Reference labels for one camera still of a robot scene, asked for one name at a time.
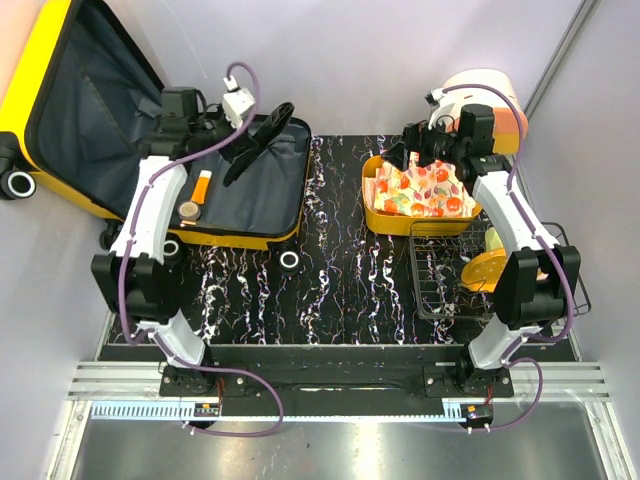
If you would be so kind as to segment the floral orange pouch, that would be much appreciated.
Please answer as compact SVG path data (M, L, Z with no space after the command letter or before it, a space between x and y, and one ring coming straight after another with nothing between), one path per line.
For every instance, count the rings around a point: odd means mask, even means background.
M436 160L420 167L411 154L408 170L400 171L386 161L376 167L377 213L406 217L467 218L479 204L455 175L452 164Z

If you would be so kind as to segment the yellow plastic basket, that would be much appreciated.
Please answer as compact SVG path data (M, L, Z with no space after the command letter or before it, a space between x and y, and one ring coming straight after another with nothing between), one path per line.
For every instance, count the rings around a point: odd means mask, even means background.
M362 167L362 182L364 177L373 177L376 167L380 167L384 160L380 156L369 158ZM436 218L436 217L406 217L373 212L364 203L365 223L369 230L380 235L409 236L418 231L427 236L455 236L462 233L481 213L482 207L467 218Z

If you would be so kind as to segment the orange strap wristwatch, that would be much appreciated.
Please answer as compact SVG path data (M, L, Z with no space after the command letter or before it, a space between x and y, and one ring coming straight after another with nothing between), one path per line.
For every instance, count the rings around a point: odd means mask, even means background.
M181 220L195 221L200 217L201 209L206 202L211 179L211 171L200 171L190 198L179 205L178 215Z

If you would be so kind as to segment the white pink drawer cabinet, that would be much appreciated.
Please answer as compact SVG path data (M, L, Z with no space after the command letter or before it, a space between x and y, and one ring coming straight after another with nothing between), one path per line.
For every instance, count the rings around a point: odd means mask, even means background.
M499 91L514 106L521 119L523 134L527 134L528 120L507 74L499 70L485 68L465 70L447 79L442 88L447 89L463 84L480 84ZM447 98L453 101L452 110L444 118L444 121L448 123L448 131L458 130L460 111L463 105L483 104L491 106L495 117L493 128L494 152L511 155L519 150L520 136L516 118L508 103L498 94L484 88L466 88L453 90L447 94Z

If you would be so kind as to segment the yellow Pikachu suitcase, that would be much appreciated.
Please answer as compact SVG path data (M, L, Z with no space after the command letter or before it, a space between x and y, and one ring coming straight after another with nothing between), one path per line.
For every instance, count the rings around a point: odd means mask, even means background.
M110 248L138 179L139 146L169 88L103 1L47 1L1 103L1 197L31 197L44 186L102 218ZM284 131L229 187L221 152L190 162L175 204L167 252L185 244L275 252L297 270L292 242L302 220L309 126L292 115ZM201 170L212 172L200 217L183 221Z

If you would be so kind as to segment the orange printed cloth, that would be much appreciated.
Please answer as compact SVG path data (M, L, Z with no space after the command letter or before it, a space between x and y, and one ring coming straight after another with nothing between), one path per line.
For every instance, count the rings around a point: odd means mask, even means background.
M363 199L365 206L373 211L377 212L376 208L376 195L378 187L378 179L376 177L364 177L363 182Z

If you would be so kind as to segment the black drawstring pouch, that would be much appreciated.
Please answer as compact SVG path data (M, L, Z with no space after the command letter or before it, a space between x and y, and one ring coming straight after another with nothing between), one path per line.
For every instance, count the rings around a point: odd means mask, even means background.
M223 159L230 164L222 181L224 187L229 187L237 181L269 144L284 131L294 110L295 107L291 102L278 105L253 134L245 131L237 140L220 150Z

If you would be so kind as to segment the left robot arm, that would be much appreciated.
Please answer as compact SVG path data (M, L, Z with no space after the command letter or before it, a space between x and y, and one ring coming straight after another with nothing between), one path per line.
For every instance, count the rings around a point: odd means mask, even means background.
M195 88L169 88L161 110L142 137L132 201L107 253L91 263L108 307L118 316L127 344L151 340L164 354L171 382L196 396L219 385L204 341L171 297L175 257L165 249L171 218L188 179L190 162L220 151L246 133L257 96L226 80L216 112Z

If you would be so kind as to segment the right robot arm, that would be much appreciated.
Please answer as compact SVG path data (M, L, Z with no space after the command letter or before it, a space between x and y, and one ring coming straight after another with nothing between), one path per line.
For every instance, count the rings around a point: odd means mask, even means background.
M437 160L453 164L505 247L507 262L493 293L494 314L445 379L470 397L499 382L511 356L526 342L544 341L544 328L572 319L581 265L578 250L558 244L523 198L508 159L517 150L497 147L494 126L492 107L467 104L453 129L427 121L408 124L383 155L401 170L408 169L411 153L418 154L421 167Z

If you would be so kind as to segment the pale green cup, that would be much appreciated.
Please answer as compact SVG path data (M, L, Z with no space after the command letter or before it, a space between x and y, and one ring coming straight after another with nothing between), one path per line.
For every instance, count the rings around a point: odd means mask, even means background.
M506 255L506 250L503 246L503 242L495 227L490 227L486 230L484 240L485 250L487 253L495 254L498 256Z

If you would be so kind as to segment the black marble pattern mat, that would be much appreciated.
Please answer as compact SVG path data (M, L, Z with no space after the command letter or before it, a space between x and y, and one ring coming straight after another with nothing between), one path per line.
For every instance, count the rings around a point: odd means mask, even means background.
M366 226L361 169L389 143L311 139L291 245L300 259L295 273L284 273L272 251L185 246L171 297L195 333L210 345L442 345L475 337L488 321L420 316L409 237Z

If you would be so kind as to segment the yellow ceramic dish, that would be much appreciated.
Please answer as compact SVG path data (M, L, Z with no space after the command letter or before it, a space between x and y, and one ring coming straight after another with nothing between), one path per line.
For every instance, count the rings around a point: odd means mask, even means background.
M471 292L493 293L507 263L506 250L482 253L468 262L461 273L461 284Z

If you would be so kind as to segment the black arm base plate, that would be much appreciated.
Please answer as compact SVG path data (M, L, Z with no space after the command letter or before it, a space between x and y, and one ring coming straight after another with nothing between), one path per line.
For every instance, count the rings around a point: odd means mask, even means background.
M219 391L239 397L258 374L284 391L402 391L427 398L511 398L510 374L502 370L472 373L471 361L460 345L361 346L215 346L205 359L218 373L167 365L162 369L160 392L204 396Z

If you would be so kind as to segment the aluminium frame rail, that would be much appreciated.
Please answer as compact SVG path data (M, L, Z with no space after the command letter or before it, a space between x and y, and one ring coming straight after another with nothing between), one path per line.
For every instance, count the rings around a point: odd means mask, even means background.
M67 398L82 402L91 417L107 420L460 423L464 408L485 396L459 393L421 397L394 386L306 386L283 391L278 400L235 380L210 395L163 396L157 365L148 362L86 362L78 366ZM537 403L603 403L609 393L594 363L527 362L514 366L492 396L494 405L526 408Z

